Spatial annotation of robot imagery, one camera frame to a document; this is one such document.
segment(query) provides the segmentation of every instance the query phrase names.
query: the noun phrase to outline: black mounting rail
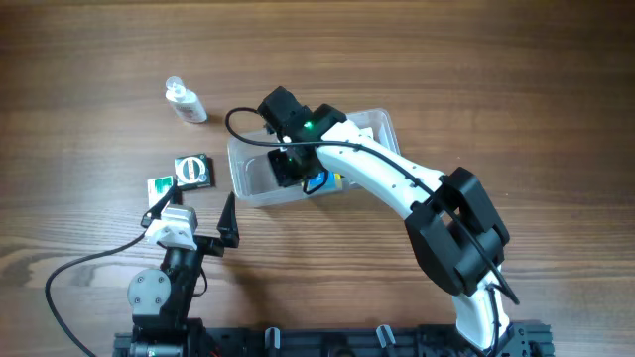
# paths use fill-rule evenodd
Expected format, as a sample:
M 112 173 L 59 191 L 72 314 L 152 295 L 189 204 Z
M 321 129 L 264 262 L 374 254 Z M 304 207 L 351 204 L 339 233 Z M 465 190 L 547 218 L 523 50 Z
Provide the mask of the black mounting rail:
M 265 331 L 210 328 L 217 357 L 472 357 L 480 356 L 456 333 L 453 325 L 421 325 L 392 329 L 387 348 L 375 329 L 280 330 L 278 347 L 265 341 Z M 131 357 L 131 334 L 115 335 L 113 357 Z M 499 357 L 554 357 L 551 327 L 513 322 L 501 338 Z M 180 357 L 179 354 L 156 357 Z

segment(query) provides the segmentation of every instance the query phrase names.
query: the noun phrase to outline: wood grain surface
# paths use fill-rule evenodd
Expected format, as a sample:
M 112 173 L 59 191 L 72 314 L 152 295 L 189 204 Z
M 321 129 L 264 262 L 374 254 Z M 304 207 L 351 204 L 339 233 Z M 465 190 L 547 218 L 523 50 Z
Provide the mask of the wood grain surface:
M 476 173 L 512 234 L 512 319 L 553 326 L 558 356 L 635 350 L 635 22 L 609 1 L 3 1 L 0 6 L 0 355 L 79 356 L 44 282 L 135 237 L 146 179 L 205 152 L 216 187 L 188 193 L 212 234 L 232 190 L 221 117 L 284 85 L 310 107 L 385 108 L 402 154 Z M 164 98 L 181 76 L 206 106 Z M 236 118 L 241 130 L 262 125 Z M 265 209 L 239 203 L 240 248 L 206 259 L 207 326 L 453 323 L 399 217 L 363 190 Z M 131 328 L 147 243 L 73 268 L 53 290 L 108 356 Z

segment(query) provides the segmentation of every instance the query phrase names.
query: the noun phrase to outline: hand sanitizer bottle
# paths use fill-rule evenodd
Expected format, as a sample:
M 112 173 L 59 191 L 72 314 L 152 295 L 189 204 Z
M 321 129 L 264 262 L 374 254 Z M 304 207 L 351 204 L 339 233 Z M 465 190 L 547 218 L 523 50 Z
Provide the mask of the hand sanitizer bottle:
M 198 96 L 183 85 L 183 81 L 176 77 L 166 81 L 166 99 L 175 109 L 181 119 L 191 123 L 202 123 L 207 120 L 205 108 L 200 104 Z

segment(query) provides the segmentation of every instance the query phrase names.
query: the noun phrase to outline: plastic box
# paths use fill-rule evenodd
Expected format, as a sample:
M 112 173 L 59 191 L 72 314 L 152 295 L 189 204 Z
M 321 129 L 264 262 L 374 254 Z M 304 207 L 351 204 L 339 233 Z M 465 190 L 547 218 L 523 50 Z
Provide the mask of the plastic box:
M 400 154 L 397 137 L 387 111 L 372 109 L 346 114 L 346 117 L 360 129 L 371 128 L 373 139 L 376 142 L 390 151 Z M 276 136 L 267 134 L 264 129 L 241 135 L 252 140 L 276 142 Z M 320 189 L 311 195 L 304 194 L 300 184 L 279 187 L 267 159 L 267 153 L 274 149 L 249 145 L 234 137 L 229 139 L 229 144 L 227 144 L 229 169 L 234 183 L 234 193 L 238 199 L 246 201 L 253 207 L 260 207 L 293 202 L 322 194 L 343 192 L 358 187 L 355 182 L 351 182 L 348 178 L 342 178 L 339 190 L 322 191 Z

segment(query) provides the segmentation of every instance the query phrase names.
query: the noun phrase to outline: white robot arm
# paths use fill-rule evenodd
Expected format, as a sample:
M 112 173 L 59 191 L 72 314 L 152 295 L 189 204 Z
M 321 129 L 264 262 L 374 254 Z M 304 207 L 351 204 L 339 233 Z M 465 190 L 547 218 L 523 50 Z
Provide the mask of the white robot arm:
M 445 175 L 444 173 L 415 164 L 387 150 L 363 135 L 350 120 L 335 124 L 321 138 L 324 141 L 362 144 L 406 168 L 432 190 L 436 191 L 441 187 L 440 178 Z M 424 202 L 430 197 L 386 162 L 367 152 L 337 146 L 318 147 L 316 152 L 325 169 L 359 183 L 393 208 L 403 219 L 411 215 L 413 202 Z M 456 308 L 456 329 L 481 351 L 490 348 L 493 341 L 494 313 L 490 294 L 486 290 L 487 286 L 493 283 L 496 283 L 494 275 L 491 272 L 487 273 L 471 296 L 460 294 L 452 297 Z M 497 291 L 494 305 L 498 310 L 499 335 L 502 336 L 509 325 L 509 317 L 503 311 L 500 293 Z
M 279 143 L 240 137 L 229 125 L 237 111 L 261 115 Z M 335 108 L 323 104 L 311 111 L 283 87 L 258 110 L 231 110 L 225 124 L 243 142 L 279 147 L 268 157 L 280 186 L 330 171 L 392 207 L 405 221 L 419 266 L 452 295 L 457 331 L 475 349 L 497 354 L 499 337 L 510 326 L 500 292 L 518 300 L 500 273 L 509 234 L 476 176 L 463 168 L 447 176 L 413 163 L 364 135 Z M 444 223 L 445 214 L 451 223 Z

